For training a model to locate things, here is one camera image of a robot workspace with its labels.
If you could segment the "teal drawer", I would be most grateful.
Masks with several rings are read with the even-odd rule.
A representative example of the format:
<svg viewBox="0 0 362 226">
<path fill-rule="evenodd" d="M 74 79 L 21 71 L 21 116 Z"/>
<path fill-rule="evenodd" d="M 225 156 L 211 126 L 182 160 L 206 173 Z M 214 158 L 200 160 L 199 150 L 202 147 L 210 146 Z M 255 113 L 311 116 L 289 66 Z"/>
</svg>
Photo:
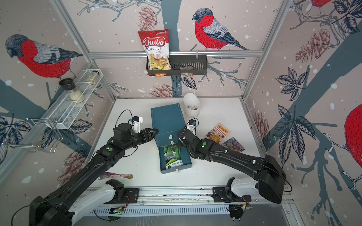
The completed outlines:
<svg viewBox="0 0 362 226">
<path fill-rule="evenodd" d="M 158 150 L 162 174 L 178 172 L 192 167 L 191 157 L 186 148 L 174 144 L 159 147 Z"/>
</svg>

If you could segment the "yellow striped seed bag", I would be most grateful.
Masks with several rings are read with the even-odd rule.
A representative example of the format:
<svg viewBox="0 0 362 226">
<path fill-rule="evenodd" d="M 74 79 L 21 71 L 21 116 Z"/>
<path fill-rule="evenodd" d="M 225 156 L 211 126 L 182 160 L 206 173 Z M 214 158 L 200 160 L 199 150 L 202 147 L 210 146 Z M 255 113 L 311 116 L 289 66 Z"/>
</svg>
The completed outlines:
<svg viewBox="0 0 362 226">
<path fill-rule="evenodd" d="M 222 142 L 228 135 L 231 134 L 231 131 L 221 123 L 218 123 L 214 126 L 212 130 L 210 130 L 205 138 L 211 139 L 216 143 Z"/>
</svg>

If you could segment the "pink seed bag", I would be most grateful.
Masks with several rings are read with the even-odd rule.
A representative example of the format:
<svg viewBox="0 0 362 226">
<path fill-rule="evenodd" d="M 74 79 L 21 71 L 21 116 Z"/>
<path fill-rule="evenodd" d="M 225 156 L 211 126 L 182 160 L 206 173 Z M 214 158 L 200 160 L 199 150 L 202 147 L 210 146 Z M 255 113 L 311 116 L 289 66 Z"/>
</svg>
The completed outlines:
<svg viewBox="0 0 362 226">
<path fill-rule="evenodd" d="M 245 148 L 234 137 L 231 137 L 227 141 L 223 142 L 222 145 L 229 150 L 233 150 L 239 153 L 245 150 Z"/>
</svg>

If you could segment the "green seed bag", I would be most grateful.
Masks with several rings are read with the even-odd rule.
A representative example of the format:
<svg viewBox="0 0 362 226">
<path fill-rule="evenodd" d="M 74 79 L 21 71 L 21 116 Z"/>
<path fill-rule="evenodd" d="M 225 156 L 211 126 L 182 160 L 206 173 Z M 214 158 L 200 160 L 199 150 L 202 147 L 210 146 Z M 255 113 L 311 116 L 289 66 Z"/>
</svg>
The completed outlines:
<svg viewBox="0 0 362 226">
<path fill-rule="evenodd" d="M 177 144 L 165 146 L 164 157 L 166 169 L 171 169 L 183 165 L 181 150 Z"/>
</svg>

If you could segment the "teal drawer cabinet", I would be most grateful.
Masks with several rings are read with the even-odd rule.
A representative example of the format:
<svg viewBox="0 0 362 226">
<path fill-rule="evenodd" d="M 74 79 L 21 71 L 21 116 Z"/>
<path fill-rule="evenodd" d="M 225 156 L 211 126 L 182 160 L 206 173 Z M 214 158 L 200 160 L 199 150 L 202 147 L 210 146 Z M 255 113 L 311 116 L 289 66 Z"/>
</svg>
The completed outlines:
<svg viewBox="0 0 362 226">
<path fill-rule="evenodd" d="M 152 126 L 158 130 L 155 136 L 157 147 L 178 143 L 177 134 L 185 127 L 180 104 L 155 107 L 151 110 Z"/>
</svg>

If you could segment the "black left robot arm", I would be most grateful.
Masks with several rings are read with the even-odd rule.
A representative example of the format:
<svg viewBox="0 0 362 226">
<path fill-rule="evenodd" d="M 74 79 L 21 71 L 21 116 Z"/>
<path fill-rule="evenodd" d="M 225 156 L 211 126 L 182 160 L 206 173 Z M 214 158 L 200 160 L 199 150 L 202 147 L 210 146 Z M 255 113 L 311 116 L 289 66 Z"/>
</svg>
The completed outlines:
<svg viewBox="0 0 362 226">
<path fill-rule="evenodd" d="M 157 129 L 145 128 L 135 132 L 129 123 L 114 128 L 114 135 L 73 178 L 45 198 L 35 198 L 29 209 L 30 226 L 73 226 L 83 216 L 112 200 L 122 189 L 114 179 L 101 190 L 82 200 L 79 196 L 103 173 L 125 156 L 126 150 L 152 141 Z"/>
</svg>

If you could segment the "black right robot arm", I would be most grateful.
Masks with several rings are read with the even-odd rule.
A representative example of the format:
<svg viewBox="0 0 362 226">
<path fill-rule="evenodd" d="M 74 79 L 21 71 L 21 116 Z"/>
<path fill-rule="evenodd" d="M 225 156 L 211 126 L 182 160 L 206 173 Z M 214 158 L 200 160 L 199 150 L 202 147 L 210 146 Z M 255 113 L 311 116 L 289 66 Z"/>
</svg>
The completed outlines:
<svg viewBox="0 0 362 226">
<path fill-rule="evenodd" d="M 220 163 L 241 171 L 256 181 L 255 188 L 266 200 L 281 203 L 286 174 L 273 156 L 255 157 L 239 153 L 215 141 L 199 139 L 188 129 L 178 132 L 181 147 L 187 149 L 193 159 Z"/>
</svg>

